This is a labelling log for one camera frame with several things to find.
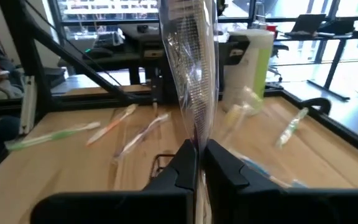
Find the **wooden tabletop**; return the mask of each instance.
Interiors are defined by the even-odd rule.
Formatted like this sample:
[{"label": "wooden tabletop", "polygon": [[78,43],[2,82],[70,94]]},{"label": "wooden tabletop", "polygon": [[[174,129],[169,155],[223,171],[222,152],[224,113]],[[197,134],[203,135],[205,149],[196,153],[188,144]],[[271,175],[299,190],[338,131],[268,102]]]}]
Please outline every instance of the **wooden tabletop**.
[{"label": "wooden tabletop", "polygon": [[[236,149],[263,164],[284,180],[298,179],[309,187],[358,187],[358,150],[306,117],[282,150],[275,141],[298,109],[282,98],[266,98],[263,110],[244,121],[226,148]],[[49,113],[27,139],[100,121],[107,125],[122,108]],[[58,192],[139,190],[148,182],[151,165],[159,153],[175,153],[187,138],[177,106],[160,106],[158,113],[172,112],[170,121],[154,129],[117,164],[112,155],[123,147],[155,113],[138,107],[133,115],[92,146],[86,141],[96,130],[45,142],[12,152],[0,165],[0,223],[29,223],[32,207]],[[224,113],[218,108],[215,127]],[[213,138],[219,139],[219,129]]]}]

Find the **toothbrush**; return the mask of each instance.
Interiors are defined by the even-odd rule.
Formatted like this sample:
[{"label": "toothbrush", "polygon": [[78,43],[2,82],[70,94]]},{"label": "toothbrush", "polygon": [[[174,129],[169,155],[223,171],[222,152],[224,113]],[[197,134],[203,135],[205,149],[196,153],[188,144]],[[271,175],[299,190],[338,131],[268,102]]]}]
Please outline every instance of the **toothbrush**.
[{"label": "toothbrush", "polygon": [[262,174],[264,177],[268,178],[269,180],[280,184],[283,187],[296,187],[296,188],[307,188],[307,185],[300,182],[299,180],[292,180],[291,184],[288,184],[274,176],[272,176],[270,174],[269,171],[267,171],[265,168],[263,168],[260,164],[258,164],[257,162],[253,161],[252,159],[243,156],[241,154],[239,154],[238,152],[234,151],[234,150],[229,150],[230,153],[232,153],[234,156],[236,156],[237,158],[239,158],[240,160],[242,160],[248,167],[250,167],[251,169],[259,172],[260,174]]},{"label": "toothbrush", "polygon": [[117,126],[122,120],[124,120],[126,117],[128,117],[129,115],[131,115],[137,108],[136,104],[133,105],[129,105],[126,110],[125,113],[121,114],[118,116],[120,118],[113,120],[108,126],[100,129],[99,131],[97,131],[86,143],[87,146],[90,146],[92,143],[94,143],[95,141],[97,141],[99,138],[101,138],[102,136],[104,136],[107,132],[109,132],[110,130],[112,130],[113,127]]},{"label": "toothbrush", "polygon": [[290,124],[285,128],[280,138],[276,142],[276,147],[282,148],[285,143],[290,139],[292,134],[299,126],[299,122],[309,113],[308,108],[303,108],[299,113],[292,119]]},{"label": "toothbrush", "polygon": [[57,131],[57,132],[46,134],[46,135],[43,135],[43,136],[40,136],[37,138],[25,140],[20,143],[14,144],[12,146],[8,146],[7,149],[9,151],[18,151],[25,147],[33,146],[33,145],[51,141],[51,140],[62,139],[62,138],[71,136],[72,134],[78,133],[80,131],[94,129],[99,126],[100,126],[100,122],[93,122],[93,123],[87,124],[86,126],[83,126],[81,128],[71,128],[71,129],[66,129],[63,131]]},{"label": "toothbrush", "polygon": [[129,143],[127,143],[121,150],[118,150],[114,155],[113,158],[118,159],[124,154],[127,154],[130,150],[130,148],[136,144],[138,141],[140,141],[144,136],[151,131],[154,127],[156,127],[158,124],[163,123],[164,121],[168,120],[170,117],[170,113],[165,113],[163,115],[160,115],[159,117],[155,118],[148,126],[146,126],[144,129],[142,129],[138,135],[136,135]]}]

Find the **clear plastic sheet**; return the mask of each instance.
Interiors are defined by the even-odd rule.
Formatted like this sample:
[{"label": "clear plastic sheet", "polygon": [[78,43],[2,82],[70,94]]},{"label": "clear plastic sheet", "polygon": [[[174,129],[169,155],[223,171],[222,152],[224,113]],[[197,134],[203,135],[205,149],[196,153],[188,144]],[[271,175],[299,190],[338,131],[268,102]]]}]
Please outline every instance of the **clear plastic sheet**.
[{"label": "clear plastic sheet", "polygon": [[[230,139],[234,134],[239,133],[238,129],[240,126],[244,125],[247,122],[247,117],[255,115],[263,107],[263,101],[260,99],[256,93],[254,93],[250,88],[244,87],[243,90],[239,93],[238,96],[241,101],[238,101],[237,104],[231,106],[229,111],[226,113],[223,123],[220,126],[220,132],[218,134],[219,143],[226,147],[228,151],[244,162],[250,169],[255,170],[262,176],[270,179],[276,184],[281,185],[282,187],[298,187],[305,188],[306,184],[300,182],[297,179],[292,179],[291,177],[285,179],[279,179],[271,174],[271,172],[265,168],[263,164],[258,163],[257,161],[243,155],[237,150],[231,149]],[[295,117],[295,121],[304,117],[303,114],[307,111],[303,110],[298,116]],[[292,123],[291,127],[296,128],[297,123]]]},{"label": "clear plastic sheet", "polygon": [[162,40],[177,88],[186,130],[203,150],[218,100],[218,31],[211,0],[161,0]]}]

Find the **floor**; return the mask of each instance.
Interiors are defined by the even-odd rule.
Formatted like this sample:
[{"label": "floor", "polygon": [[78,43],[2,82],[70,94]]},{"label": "floor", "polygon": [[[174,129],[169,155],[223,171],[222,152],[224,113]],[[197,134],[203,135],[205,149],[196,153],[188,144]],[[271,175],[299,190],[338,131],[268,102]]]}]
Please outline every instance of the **floor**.
[{"label": "floor", "polygon": [[[323,84],[330,66],[331,64],[327,63],[321,65],[287,65],[277,68],[283,77],[282,86],[287,91],[303,100],[315,97],[328,98],[333,104],[330,117],[358,134],[358,62],[340,63],[331,84],[330,89],[332,91],[351,97],[347,102],[338,100],[306,82],[307,79],[314,79]],[[111,72],[109,75],[102,73],[101,76],[111,83],[114,83],[114,81],[110,76],[115,78],[122,85],[129,84],[127,70]],[[278,78],[274,77],[272,73],[268,73],[267,81],[275,82],[277,79]],[[145,82],[142,70],[140,71],[140,80],[141,82]],[[88,77],[84,75],[75,75],[67,77],[65,83],[56,86],[51,92],[54,95],[61,95],[74,88],[96,86],[97,84],[92,82]]]}]

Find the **office desk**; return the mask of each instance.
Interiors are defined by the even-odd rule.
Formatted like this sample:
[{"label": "office desk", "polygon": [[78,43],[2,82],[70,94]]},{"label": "office desk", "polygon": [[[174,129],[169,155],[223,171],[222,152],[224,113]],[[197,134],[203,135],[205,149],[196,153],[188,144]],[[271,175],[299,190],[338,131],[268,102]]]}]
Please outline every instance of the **office desk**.
[{"label": "office desk", "polygon": [[[218,37],[218,41],[219,43],[226,43],[228,38],[229,36],[227,34],[220,35]],[[75,48],[80,50],[80,52],[76,50],[73,46],[71,46],[69,43],[65,44],[64,49],[68,53],[72,54],[72,56],[82,60],[85,64],[90,66],[96,72],[113,71],[128,68],[129,80],[131,82],[131,85],[140,84],[139,67],[145,68],[145,72],[146,74],[148,74],[149,72],[154,72],[154,67],[159,66],[160,60],[158,58],[153,58],[150,60],[142,59],[140,52],[136,52],[135,49],[130,45],[125,45],[125,49],[122,52],[116,52],[112,57],[93,59],[93,61],[98,64],[95,65],[95,63],[91,60],[82,59],[81,54],[81,52],[85,52],[86,49],[91,49],[93,47],[94,39],[78,39],[71,40],[70,42],[75,46]],[[60,59],[58,61],[57,66],[67,67],[69,73],[75,73],[72,66],[63,59]]]},{"label": "office desk", "polygon": [[[78,123],[100,121],[105,126],[122,110],[49,113],[27,138]],[[171,120],[154,129],[117,164],[111,162],[114,152],[154,119],[151,106],[139,107],[91,147],[86,147],[85,142],[96,130],[12,152],[0,165],[0,224],[29,223],[32,207],[57,192],[143,188],[154,157],[160,153],[175,153],[187,138],[179,108],[159,106],[159,113],[166,111],[172,112]],[[246,120],[236,132],[238,134],[224,146],[237,149],[263,164],[283,181],[298,179],[309,187],[358,187],[358,150],[310,117],[300,123],[282,150],[274,147],[298,111],[283,98],[266,98],[263,110]],[[223,116],[218,108],[215,127],[222,125]],[[219,128],[214,130],[213,138],[219,141]]]},{"label": "office desk", "polygon": [[283,35],[280,35],[280,36],[277,37],[276,41],[285,42],[285,41],[308,41],[308,40],[339,40],[339,44],[338,44],[338,47],[336,49],[333,62],[331,64],[331,68],[329,69],[329,72],[328,72],[328,75],[327,75],[327,78],[326,78],[324,84],[319,84],[315,80],[308,80],[308,83],[310,83],[313,86],[315,86],[315,87],[317,87],[319,89],[322,89],[322,90],[334,95],[335,97],[337,97],[337,98],[339,98],[341,100],[349,100],[350,98],[348,96],[342,96],[339,93],[331,91],[329,89],[329,87],[331,86],[331,82],[333,81],[336,68],[337,68],[337,66],[339,64],[339,61],[341,60],[343,51],[344,51],[345,46],[346,46],[346,42],[347,42],[347,40],[352,40],[352,39],[358,39],[358,37],[354,37],[352,35],[335,35],[334,37],[310,37],[310,38],[297,39],[297,38],[285,37]]}]

